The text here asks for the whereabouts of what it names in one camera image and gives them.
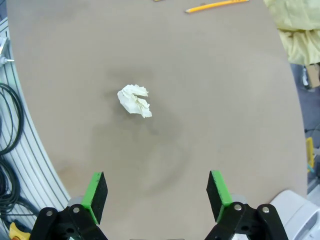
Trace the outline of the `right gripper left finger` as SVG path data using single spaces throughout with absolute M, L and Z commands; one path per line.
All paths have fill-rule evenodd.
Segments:
M 99 224 L 108 195 L 103 172 L 93 174 L 79 203 L 58 211 L 43 208 L 30 234 L 31 240 L 106 240 Z

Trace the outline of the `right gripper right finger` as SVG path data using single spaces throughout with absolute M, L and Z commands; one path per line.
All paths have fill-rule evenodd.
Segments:
M 236 234 L 249 240 L 288 239 L 276 208 L 261 204 L 255 209 L 233 201 L 220 171 L 210 171 L 206 191 L 216 222 L 207 240 L 231 240 Z

